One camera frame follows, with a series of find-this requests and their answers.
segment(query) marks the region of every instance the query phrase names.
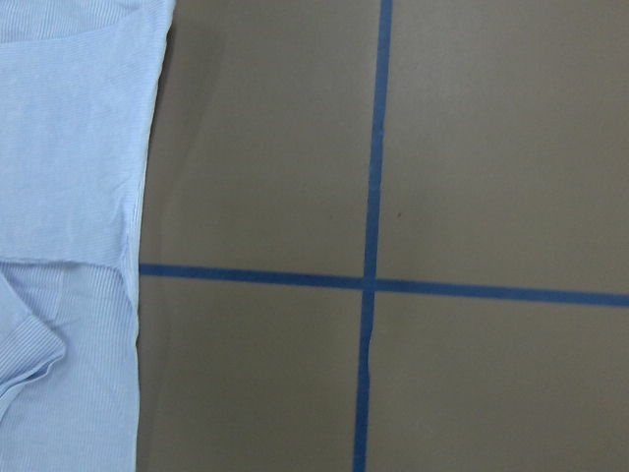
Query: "blue tape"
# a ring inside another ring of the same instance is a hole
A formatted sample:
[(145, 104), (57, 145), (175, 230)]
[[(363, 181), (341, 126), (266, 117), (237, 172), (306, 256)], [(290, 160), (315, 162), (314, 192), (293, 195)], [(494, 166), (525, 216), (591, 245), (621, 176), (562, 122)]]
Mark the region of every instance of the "blue tape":
[(393, 1), (381, 0), (377, 56), (375, 63), (375, 90), (373, 92), (372, 148), (370, 155), (370, 181), (367, 200), (367, 225), (365, 232), (365, 262), (363, 268), (363, 279), (365, 285), (363, 287), (363, 301), (361, 308), (361, 338), (354, 429), (354, 472), (365, 472), (367, 466), (367, 440), (371, 387), (369, 360), (375, 304), (378, 226), (380, 220), (380, 187), (382, 182), (382, 154), (384, 145), (384, 117), (386, 112), (386, 94), (388, 88), (392, 13)]
[(382, 292), (441, 295), (447, 297), (486, 298), (520, 302), (565, 303), (572, 305), (598, 305), (629, 307), (629, 295), (546, 290), (539, 288), (499, 287), (490, 285), (464, 285), (455, 283), (420, 282), (380, 279), (376, 290)]
[(239, 270), (233, 268), (194, 267), (184, 265), (140, 264), (141, 275), (162, 277), (200, 278), (232, 282), (272, 283), (306, 287), (342, 288), (361, 290), (359, 277), (313, 275), (307, 273), (273, 272), (266, 270)]

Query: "cloth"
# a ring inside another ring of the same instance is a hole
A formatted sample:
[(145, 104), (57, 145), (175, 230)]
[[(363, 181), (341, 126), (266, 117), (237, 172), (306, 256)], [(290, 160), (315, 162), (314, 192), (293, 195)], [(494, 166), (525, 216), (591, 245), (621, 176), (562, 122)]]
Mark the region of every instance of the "cloth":
[(135, 470), (148, 135), (175, 0), (0, 0), (0, 471)]

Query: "blue striped fabric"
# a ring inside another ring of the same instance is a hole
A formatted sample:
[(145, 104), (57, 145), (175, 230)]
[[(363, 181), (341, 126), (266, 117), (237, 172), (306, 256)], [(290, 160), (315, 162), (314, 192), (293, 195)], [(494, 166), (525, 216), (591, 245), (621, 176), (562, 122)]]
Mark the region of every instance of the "blue striped fabric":
[(148, 134), (175, 0), (0, 1), (0, 471), (135, 470)]

